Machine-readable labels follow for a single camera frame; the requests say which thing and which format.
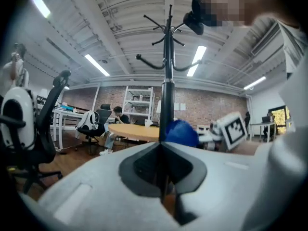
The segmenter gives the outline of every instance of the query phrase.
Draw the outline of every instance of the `shelving unit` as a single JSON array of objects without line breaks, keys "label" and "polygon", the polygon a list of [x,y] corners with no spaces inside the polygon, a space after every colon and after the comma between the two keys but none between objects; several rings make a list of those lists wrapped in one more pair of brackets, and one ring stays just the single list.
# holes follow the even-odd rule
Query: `shelving unit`
[{"label": "shelving unit", "polygon": [[[149,89],[129,89],[129,86],[126,86],[124,101],[123,101],[123,113],[130,116],[144,116],[147,119],[152,120],[153,110],[154,110],[154,92],[153,87]],[[141,113],[138,110],[135,111],[135,108],[145,107],[148,108],[148,111]]]}]

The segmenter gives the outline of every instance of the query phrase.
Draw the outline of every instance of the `window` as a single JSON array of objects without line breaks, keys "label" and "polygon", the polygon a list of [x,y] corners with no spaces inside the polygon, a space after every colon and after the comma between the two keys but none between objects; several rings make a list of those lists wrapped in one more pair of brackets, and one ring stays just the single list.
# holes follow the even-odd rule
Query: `window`
[{"label": "window", "polygon": [[286,132],[286,120],[290,119],[288,107],[280,106],[277,108],[269,109],[275,116],[275,122],[279,131],[279,134],[284,134]]}]

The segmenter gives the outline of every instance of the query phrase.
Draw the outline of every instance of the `white wall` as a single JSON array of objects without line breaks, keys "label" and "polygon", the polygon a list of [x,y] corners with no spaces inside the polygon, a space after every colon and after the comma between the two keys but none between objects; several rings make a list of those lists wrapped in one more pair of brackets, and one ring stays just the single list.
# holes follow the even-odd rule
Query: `white wall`
[{"label": "white wall", "polygon": [[[275,84],[263,91],[260,91],[252,96],[251,102],[251,119],[250,124],[261,123],[262,117],[266,116],[269,109],[283,106],[284,101],[279,95],[284,82]],[[254,127],[254,134],[260,134],[260,128]]]},{"label": "white wall", "polygon": [[[29,72],[29,89],[32,90],[35,96],[39,95],[43,88],[47,89],[48,93],[52,89],[53,78],[44,72],[38,70],[27,62],[24,63],[24,67]],[[58,98],[58,102],[62,100],[63,91]]]}]

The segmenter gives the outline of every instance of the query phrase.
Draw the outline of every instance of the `white robot body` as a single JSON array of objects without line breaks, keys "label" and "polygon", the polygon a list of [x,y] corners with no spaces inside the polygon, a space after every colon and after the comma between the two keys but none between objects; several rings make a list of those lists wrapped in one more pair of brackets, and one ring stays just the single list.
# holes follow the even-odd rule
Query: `white robot body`
[{"label": "white robot body", "polygon": [[[10,89],[4,97],[1,107],[1,114],[5,116],[8,115],[7,109],[10,109],[10,102],[12,102],[12,105],[20,107],[18,112],[21,112],[19,115],[22,115],[22,120],[26,122],[26,126],[18,129],[18,137],[20,144],[25,150],[32,150],[34,148],[33,142],[36,136],[34,122],[37,112],[37,103],[32,94],[30,94],[31,92],[29,92],[29,90],[21,87]],[[1,123],[1,131],[5,145],[8,147],[12,146],[13,142],[9,128],[3,123]]]},{"label": "white robot body", "polygon": [[232,112],[216,121],[212,131],[199,132],[199,142],[207,142],[213,147],[215,142],[225,141],[228,151],[247,138],[245,123],[239,112]]},{"label": "white robot body", "polygon": [[98,121],[99,121],[99,114],[94,111],[87,111],[81,121],[78,123],[76,129],[84,128],[85,126],[88,127],[89,130],[96,130],[98,128]]}]

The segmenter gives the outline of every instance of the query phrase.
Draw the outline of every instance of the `desk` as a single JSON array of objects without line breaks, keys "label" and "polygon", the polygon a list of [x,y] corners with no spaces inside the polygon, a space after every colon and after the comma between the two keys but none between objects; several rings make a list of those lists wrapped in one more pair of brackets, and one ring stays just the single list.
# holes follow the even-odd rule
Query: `desk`
[{"label": "desk", "polygon": [[[73,113],[71,111],[66,111],[62,109],[54,109],[54,115],[53,115],[53,141],[56,141],[56,119],[57,119],[57,114],[59,114],[59,149],[63,149],[63,144],[62,144],[62,121],[63,121],[63,116],[67,117],[74,117],[77,119],[81,119],[84,114],[79,114],[79,113]],[[75,130],[74,126],[70,126],[71,129],[67,129],[64,127],[64,130]]]},{"label": "desk", "polygon": [[141,141],[158,142],[159,128],[145,127],[135,124],[110,124],[109,131],[118,136],[132,138]]},{"label": "desk", "polygon": [[268,122],[268,123],[256,123],[256,124],[249,124],[250,125],[250,130],[251,130],[251,135],[249,140],[251,141],[252,137],[254,136],[254,130],[253,130],[253,126],[260,126],[260,142],[261,142],[261,129],[262,126],[267,126],[268,127],[268,140],[267,143],[270,141],[270,126],[274,125],[274,138],[276,137],[276,123],[275,122]]}]

